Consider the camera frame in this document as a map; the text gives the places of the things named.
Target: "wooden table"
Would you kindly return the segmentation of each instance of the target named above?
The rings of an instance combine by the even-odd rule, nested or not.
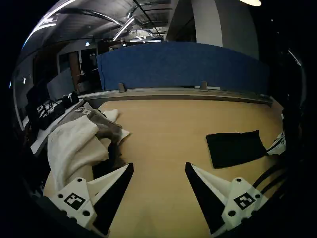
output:
[[[114,237],[210,237],[207,223],[185,174],[187,161],[231,181],[253,183],[276,157],[214,169],[205,136],[259,130],[269,148],[282,131],[279,113],[266,105],[202,100],[111,101],[117,123],[132,134],[120,149],[134,174],[110,227]],[[270,197],[272,190],[266,193]]]

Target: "black bag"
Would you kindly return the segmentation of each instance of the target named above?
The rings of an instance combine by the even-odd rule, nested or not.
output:
[[[79,102],[79,98],[76,92],[72,92],[68,95],[64,95],[62,98],[62,103],[64,105],[65,108],[69,108],[72,105],[76,104],[77,102]]]

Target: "black cloth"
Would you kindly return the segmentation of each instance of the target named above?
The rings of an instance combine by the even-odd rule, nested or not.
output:
[[[109,159],[102,161],[99,164],[92,167],[94,179],[100,178],[117,169],[115,167],[115,162],[121,155],[117,143],[111,141],[108,147],[108,155]]]
[[[215,169],[243,164],[266,155],[259,130],[246,133],[219,133],[206,136]]]

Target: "blue fabric divider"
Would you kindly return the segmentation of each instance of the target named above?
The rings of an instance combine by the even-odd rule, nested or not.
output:
[[[269,68],[226,48],[192,42],[130,46],[97,56],[105,90],[201,85],[266,94]]]

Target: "gray cloth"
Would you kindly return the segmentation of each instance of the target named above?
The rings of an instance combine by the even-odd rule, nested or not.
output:
[[[91,109],[88,107],[80,107],[74,111],[69,112],[56,126],[53,127],[54,131],[57,127],[76,120],[84,115],[87,115],[88,119],[98,126],[98,132],[95,135],[99,140],[102,138],[109,138],[111,141],[117,143],[121,136],[122,126],[108,120],[97,109]]]

